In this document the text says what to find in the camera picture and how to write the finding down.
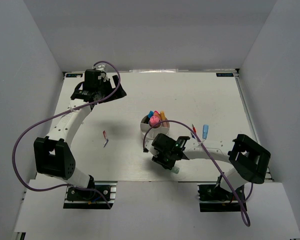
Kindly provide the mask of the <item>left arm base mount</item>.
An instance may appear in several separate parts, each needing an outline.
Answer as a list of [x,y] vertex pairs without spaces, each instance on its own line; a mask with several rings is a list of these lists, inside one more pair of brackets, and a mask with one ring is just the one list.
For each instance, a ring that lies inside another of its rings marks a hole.
[[74,210],[110,210],[116,198],[117,182],[95,182],[95,189],[106,199],[94,191],[82,191],[68,187],[64,198],[63,208]]

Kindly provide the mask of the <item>grey highlighter orange cap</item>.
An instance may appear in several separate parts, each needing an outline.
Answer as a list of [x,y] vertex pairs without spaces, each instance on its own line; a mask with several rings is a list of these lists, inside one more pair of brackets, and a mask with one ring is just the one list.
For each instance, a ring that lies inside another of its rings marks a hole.
[[157,113],[157,112],[154,112],[154,114],[153,114],[155,117],[157,117],[159,120],[161,120],[161,116],[160,116],[160,114],[159,113]]

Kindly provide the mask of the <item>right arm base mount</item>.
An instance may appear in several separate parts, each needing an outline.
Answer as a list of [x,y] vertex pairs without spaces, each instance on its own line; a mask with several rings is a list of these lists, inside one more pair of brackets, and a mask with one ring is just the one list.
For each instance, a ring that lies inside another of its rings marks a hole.
[[199,209],[201,213],[240,212],[241,207],[232,192],[215,184],[199,184]]

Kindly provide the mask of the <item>pink capped highlighter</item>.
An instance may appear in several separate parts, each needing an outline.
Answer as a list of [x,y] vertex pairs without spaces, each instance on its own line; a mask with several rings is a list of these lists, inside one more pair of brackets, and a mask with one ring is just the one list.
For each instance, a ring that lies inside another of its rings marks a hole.
[[153,116],[149,119],[149,125],[150,125],[151,127],[153,127],[153,126],[157,125],[160,121],[161,121],[161,120],[160,120],[159,117],[153,115]]

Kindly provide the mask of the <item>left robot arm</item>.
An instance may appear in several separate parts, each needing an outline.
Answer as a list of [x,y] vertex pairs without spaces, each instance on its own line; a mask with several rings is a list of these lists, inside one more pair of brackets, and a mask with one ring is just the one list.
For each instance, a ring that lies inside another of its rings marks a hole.
[[126,95],[119,74],[109,78],[103,70],[87,69],[84,80],[74,88],[67,110],[59,122],[45,137],[38,137],[34,141],[37,172],[79,187],[78,193],[86,200],[93,198],[96,193],[94,178],[76,166],[71,144],[83,121],[97,104]]

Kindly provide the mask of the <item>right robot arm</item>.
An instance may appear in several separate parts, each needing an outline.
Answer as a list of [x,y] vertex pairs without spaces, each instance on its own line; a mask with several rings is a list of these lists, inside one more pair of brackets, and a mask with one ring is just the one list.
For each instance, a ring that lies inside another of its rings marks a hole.
[[230,170],[215,187],[216,195],[226,200],[234,190],[246,183],[261,185],[265,182],[271,154],[264,147],[245,134],[238,134],[232,143],[206,140],[199,142],[189,136],[178,139],[159,133],[144,144],[144,149],[152,154],[152,161],[163,168],[172,170],[176,161],[214,159],[231,164]]

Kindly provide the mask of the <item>yellow capped orange highlighter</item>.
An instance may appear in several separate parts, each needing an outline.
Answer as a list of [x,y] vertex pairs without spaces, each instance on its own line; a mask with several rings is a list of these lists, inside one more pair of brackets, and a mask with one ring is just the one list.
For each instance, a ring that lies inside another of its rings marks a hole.
[[167,119],[164,111],[160,111],[160,117],[161,117],[162,120]]

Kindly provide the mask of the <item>green transparent highlighter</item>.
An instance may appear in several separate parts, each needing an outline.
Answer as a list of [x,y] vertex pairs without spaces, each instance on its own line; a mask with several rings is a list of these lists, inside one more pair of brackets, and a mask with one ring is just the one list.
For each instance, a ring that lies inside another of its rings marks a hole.
[[179,171],[180,171],[180,168],[179,168],[179,167],[176,167],[176,166],[174,166],[174,167],[171,169],[171,171],[172,171],[174,174],[178,174],[178,173],[179,173]]

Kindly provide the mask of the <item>blue transparent highlighter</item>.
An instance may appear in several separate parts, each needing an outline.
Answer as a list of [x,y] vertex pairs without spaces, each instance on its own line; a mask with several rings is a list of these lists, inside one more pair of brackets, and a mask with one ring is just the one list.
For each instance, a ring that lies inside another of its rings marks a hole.
[[203,128],[202,128],[202,139],[206,140],[208,137],[208,132],[209,132],[209,125],[208,124],[204,124]]

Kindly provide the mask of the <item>black highlighter blue cap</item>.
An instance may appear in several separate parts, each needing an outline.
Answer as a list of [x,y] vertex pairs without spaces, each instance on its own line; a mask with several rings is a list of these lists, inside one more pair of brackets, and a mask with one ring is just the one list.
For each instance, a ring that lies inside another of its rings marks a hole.
[[149,113],[148,113],[148,118],[150,119],[152,116],[154,115],[154,112],[153,111],[150,111]]

